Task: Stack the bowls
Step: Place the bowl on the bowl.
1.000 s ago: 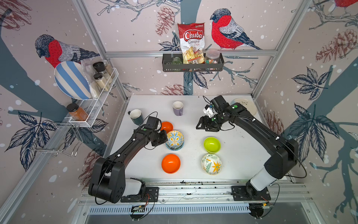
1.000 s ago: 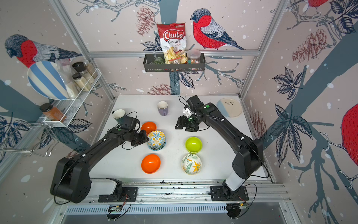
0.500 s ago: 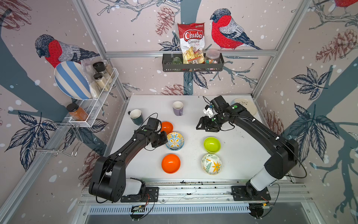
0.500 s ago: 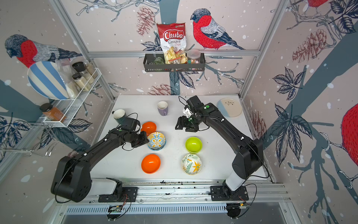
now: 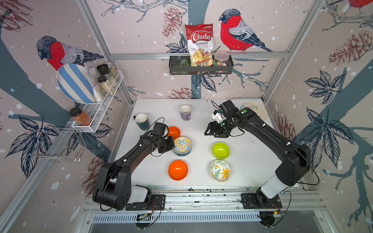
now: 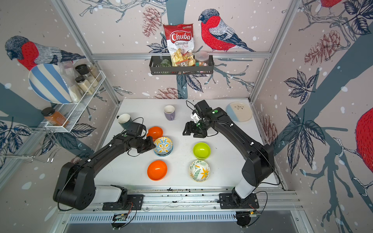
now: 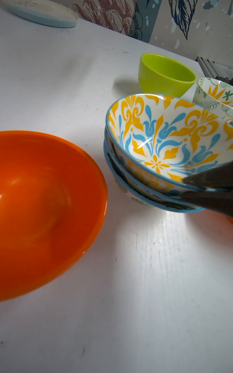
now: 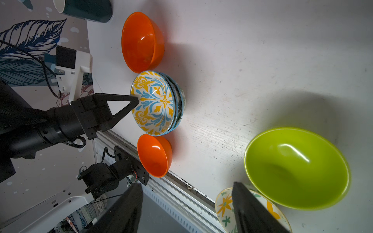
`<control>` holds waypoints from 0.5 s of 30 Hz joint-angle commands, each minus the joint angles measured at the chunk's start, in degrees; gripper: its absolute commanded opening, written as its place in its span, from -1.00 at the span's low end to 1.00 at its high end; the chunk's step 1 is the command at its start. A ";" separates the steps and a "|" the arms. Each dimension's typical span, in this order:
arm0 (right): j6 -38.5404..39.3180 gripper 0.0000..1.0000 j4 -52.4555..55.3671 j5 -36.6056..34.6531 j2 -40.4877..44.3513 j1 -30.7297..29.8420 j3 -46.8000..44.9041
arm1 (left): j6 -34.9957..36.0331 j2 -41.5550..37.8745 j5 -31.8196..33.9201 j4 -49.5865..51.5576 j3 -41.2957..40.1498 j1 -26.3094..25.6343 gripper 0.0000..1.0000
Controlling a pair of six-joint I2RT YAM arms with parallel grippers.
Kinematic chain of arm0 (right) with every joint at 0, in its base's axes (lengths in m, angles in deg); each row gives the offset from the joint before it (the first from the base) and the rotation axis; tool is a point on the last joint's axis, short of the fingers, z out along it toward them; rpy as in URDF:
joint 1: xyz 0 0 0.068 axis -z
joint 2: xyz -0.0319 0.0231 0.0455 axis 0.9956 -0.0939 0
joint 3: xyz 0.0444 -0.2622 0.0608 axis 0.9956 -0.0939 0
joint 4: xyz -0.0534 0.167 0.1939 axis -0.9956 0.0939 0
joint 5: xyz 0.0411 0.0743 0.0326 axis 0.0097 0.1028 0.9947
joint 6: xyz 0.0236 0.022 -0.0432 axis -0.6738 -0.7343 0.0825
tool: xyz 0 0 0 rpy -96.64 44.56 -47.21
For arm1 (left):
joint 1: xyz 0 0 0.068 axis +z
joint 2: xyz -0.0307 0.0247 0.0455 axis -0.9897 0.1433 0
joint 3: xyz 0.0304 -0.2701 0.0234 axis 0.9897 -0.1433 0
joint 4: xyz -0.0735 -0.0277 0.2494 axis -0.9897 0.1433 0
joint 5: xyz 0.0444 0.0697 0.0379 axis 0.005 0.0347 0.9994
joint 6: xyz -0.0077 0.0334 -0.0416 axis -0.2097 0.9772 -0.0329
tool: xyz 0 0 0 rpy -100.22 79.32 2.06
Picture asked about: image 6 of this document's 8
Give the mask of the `blue yellow patterned bowl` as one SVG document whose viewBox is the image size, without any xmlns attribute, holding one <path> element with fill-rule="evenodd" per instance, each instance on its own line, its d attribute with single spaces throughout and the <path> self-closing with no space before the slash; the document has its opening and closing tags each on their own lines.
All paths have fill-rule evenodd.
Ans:
<svg viewBox="0 0 373 233">
<path fill-rule="evenodd" d="M 154 153 L 158 156 L 167 156 L 173 151 L 173 142 L 168 137 L 160 137 L 154 142 Z"/>
</svg>

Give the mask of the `yellow flower ceramic bowl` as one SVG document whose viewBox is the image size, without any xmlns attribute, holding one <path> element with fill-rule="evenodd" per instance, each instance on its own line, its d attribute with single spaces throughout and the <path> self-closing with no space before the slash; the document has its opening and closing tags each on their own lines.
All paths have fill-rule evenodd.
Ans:
<svg viewBox="0 0 373 233">
<path fill-rule="evenodd" d="M 189 176 L 196 182 L 206 181 L 211 174 L 209 164 L 204 160 L 196 160 L 189 165 Z"/>
</svg>

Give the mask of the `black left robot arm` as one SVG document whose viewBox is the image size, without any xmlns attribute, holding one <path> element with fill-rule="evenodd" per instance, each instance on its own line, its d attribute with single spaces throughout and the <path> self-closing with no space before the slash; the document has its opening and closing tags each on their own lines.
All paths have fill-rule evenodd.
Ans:
<svg viewBox="0 0 373 233">
<path fill-rule="evenodd" d="M 145 125 L 130 123 L 93 155 L 76 164 L 66 163 L 61 168 L 53 200 L 72 209 L 87 208 L 96 195 L 96 175 L 115 158 L 131 149 L 137 150 L 139 154 L 155 149 L 153 137 L 146 135 Z"/>
</svg>

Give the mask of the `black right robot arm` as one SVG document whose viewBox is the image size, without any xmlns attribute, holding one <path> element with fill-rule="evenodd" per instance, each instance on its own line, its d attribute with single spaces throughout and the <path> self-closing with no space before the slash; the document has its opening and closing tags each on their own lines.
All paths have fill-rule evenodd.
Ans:
<svg viewBox="0 0 373 233">
<path fill-rule="evenodd" d="M 262 145 L 248 136 L 220 107 L 212 109 L 205 100 L 186 103 L 192 110 L 192 121 L 185 124 L 184 136 L 206 138 L 208 129 L 212 128 L 225 136 L 244 158 L 242 179 L 232 190 L 232 201 L 236 206 L 243 205 L 260 183 L 275 172 L 274 147 Z"/>
</svg>

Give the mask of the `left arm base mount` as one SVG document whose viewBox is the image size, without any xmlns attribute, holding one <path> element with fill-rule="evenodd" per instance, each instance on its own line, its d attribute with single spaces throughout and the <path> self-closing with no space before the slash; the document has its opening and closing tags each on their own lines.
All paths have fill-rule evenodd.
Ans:
<svg viewBox="0 0 373 233">
<path fill-rule="evenodd" d="M 110 187 L 120 190 L 119 198 L 116 202 L 103 203 L 103 211 L 141 210 L 145 197 L 143 194 L 128 194 L 126 188 L 118 185 Z"/>
</svg>

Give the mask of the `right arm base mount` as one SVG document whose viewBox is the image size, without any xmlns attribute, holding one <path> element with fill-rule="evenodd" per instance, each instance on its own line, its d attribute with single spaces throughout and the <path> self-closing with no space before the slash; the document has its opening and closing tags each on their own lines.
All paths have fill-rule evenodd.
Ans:
<svg viewBox="0 0 373 233">
<path fill-rule="evenodd" d="M 241 198 L 238 193 L 235 191 L 235 188 L 232 189 L 231 193 L 220 193 L 217 203 L 220 204 L 221 209 L 258 209 L 259 203 L 256 194 L 251 193 L 246 198 Z"/>
</svg>

